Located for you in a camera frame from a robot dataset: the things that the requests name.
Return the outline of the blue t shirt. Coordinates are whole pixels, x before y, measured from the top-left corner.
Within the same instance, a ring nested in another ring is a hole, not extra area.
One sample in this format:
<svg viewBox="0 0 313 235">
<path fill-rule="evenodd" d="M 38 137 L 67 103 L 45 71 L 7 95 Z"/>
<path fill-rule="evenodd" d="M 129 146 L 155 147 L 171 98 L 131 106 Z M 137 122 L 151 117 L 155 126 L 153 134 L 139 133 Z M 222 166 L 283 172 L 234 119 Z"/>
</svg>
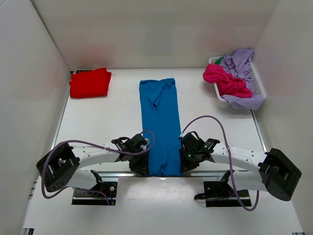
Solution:
<svg viewBox="0 0 313 235">
<path fill-rule="evenodd" d="M 142 80 L 139 83 L 142 128 L 150 130 L 144 137 L 155 139 L 149 150 L 150 175 L 181 176 L 181 134 L 176 81 Z"/>
</svg>

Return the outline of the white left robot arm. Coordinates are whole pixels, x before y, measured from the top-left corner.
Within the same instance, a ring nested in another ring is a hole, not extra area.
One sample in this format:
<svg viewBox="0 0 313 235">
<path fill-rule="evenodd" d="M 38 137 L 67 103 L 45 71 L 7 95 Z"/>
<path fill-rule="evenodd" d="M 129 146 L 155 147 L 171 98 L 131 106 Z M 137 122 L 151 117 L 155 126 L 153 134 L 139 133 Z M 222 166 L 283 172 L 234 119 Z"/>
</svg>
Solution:
<svg viewBox="0 0 313 235">
<path fill-rule="evenodd" d="M 103 145 L 64 141 L 42 157 L 36 168 L 44 177 L 44 186 L 48 192 L 72 187 L 86 189 L 90 194 L 97 195 L 102 190 L 102 180 L 97 171 L 87 170 L 87 166 L 128 162 L 131 172 L 147 176 L 152 142 L 141 134 L 132 138 L 120 137 Z"/>
</svg>

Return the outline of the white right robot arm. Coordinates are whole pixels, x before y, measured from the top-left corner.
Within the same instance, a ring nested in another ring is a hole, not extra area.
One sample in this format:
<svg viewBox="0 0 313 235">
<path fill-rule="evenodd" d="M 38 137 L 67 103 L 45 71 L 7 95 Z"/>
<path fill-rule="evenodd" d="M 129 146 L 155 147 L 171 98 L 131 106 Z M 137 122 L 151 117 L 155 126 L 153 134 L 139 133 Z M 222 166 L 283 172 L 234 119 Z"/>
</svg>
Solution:
<svg viewBox="0 0 313 235">
<path fill-rule="evenodd" d="M 227 147 L 216 139 L 203 141 L 195 131 L 179 140 L 182 173 L 197 168 L 204 161 L 232 164 L 219 179 L 206 181 L 205 192 L 197 194 L 195 199 L 227 198 L 234 196 L 236 191 L 258 190 L 290 201 L 302 176 L 300 169 L 279 149 L 254 152 Z"/>
</svg>

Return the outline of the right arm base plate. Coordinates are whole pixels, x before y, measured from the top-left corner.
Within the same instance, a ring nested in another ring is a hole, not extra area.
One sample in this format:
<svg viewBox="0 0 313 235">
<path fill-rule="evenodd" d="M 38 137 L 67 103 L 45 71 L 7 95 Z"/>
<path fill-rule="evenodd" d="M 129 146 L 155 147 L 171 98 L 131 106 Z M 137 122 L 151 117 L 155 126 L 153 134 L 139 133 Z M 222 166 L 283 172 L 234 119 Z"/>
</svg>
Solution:
<svg viewBox="0 0 313 235">
<path fill-rule="evenodd" d="M 194 200 L 204 200 L 207 208 L 240 207 L 234 190 L 228 183 L 231 182 L 229 170 L 195 172 L 192 177 L 201 177 L 203 192 L 196 194 Z"/>
</svg>

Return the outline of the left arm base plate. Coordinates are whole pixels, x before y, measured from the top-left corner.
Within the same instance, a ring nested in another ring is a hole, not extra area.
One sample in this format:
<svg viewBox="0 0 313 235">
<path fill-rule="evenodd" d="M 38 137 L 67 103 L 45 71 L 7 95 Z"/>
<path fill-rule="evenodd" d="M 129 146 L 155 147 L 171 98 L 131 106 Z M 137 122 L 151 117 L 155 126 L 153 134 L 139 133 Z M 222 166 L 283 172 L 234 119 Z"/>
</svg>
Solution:
<svg viewBox="0 0 313 235">
<path fill-rule="evenodd" d="M 74 189 L 72 205 L 115 206 L 118 178 L 102 178 L 103 184 L 93 192 Z"/>
</svg>

